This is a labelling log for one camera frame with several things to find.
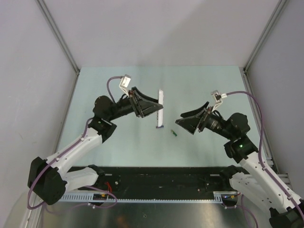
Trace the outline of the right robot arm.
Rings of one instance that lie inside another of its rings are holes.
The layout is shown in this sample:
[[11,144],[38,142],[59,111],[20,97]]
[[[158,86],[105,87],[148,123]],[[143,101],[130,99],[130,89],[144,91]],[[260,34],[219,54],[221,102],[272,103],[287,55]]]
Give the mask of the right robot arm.
[[187,132],[208,129],[228,140],[224,145],[226,155],[241,167],[230,165],[221,172],[219,185],[223,190],[241,192],[266,213],[273,228],[304,226],[304,200],[272,170],[248,138],[246,115],[234,113],[225,120],[205,103],[180,116],[175,123]]

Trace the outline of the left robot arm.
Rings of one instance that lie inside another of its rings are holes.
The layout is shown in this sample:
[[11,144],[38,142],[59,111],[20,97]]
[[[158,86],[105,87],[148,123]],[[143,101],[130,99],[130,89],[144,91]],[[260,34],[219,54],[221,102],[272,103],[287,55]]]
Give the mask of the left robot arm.
[[66,148],[42,159],[36,157],[30,165],[28,176],[28,197],[35,193],[42,199],[37,209],[47,204],[57,203],[62,196],[82,187],[101,189],[105,184],[104,172],[96,165],[89,165],[78,171],[70,171],[72,166],[93,148],[108,140],[117,126],[112,121],[134,113],[145,118],[163,109],[163,101],[141,93],[136,87],[124,93],[118,102],[103,95],[95,100],[94,116],[86,121],[83,133]]

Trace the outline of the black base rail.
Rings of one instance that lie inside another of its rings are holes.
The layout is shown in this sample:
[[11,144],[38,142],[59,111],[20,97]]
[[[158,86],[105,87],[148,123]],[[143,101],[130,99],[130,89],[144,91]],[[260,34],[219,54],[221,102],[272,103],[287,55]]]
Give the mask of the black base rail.
[[228,176],[231,167],[101,167],[104,176],[93,184],[116,197],[203,196],[213,191],[233,191]]

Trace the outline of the left aluminium frame post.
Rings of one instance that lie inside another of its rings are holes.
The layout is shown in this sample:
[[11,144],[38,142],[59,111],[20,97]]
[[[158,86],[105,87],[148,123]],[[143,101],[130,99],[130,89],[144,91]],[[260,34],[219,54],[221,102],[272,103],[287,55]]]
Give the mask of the left aluminium frame post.
[[45,3],[44,0],[35,0],[39,10],[41,11],[43,17],[45,18],[51,32],[53,33],[55,39],[57,40],[60,48],[62,49],[65,57],[67,58],[70,66],[72,67],[73,71],[76,73],[76,75],[79,75],[80,69],[56,23],[54,20],[47,4]]

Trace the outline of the aluminium frame post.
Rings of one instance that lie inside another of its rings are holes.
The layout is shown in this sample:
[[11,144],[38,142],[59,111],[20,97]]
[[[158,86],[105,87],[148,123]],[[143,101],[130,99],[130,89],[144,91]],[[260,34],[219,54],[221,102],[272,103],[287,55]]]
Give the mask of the aluminium frame post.
[[44,0],[35,0],[39,10],[41,11],[43,17],[45,18],[51,32],[53,33],[55,39],[57,40],[60,48],[62,49],[65,57],[67,58],[70,66],[72,67],[73,71],[76,73],[76,75],[79,75],[80,69],[56,23],[54,20],[47,4],[45,3]]
[[272,30],[274,29],[275,25],[279,21],[280,17],[282,16],[285,8],[287,7],[289,0],[279,0],[274,11],[272,12],[266,26],[264,27],[254,49],[252,50],[248,60],[246,61],[243,71],[246,73],[253,62],[255,61],[256,57],[258,56],[260,50],[262,49],[263,45],[267,41],[268,37],[270,36]]

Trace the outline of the right aluminium frame post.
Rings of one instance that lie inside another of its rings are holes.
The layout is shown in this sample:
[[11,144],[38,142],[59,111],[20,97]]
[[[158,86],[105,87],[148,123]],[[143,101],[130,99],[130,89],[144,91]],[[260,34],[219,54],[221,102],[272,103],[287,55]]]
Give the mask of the right aluminium frame post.
[[272,12],[266,26],[264,27],[254,49],[252,50],[248,60],[246,61],[243,71],[246,73],[253,62],[255,61],[256,57],[258,56],[260,50],[262,49],[263,45],[267,41],[268,37],[270,36],[272,30],[274,29],[275,25],[279,21],[280,17],[282,16],[285,8],[287,7],[289,0],[279,0],[274,11]]

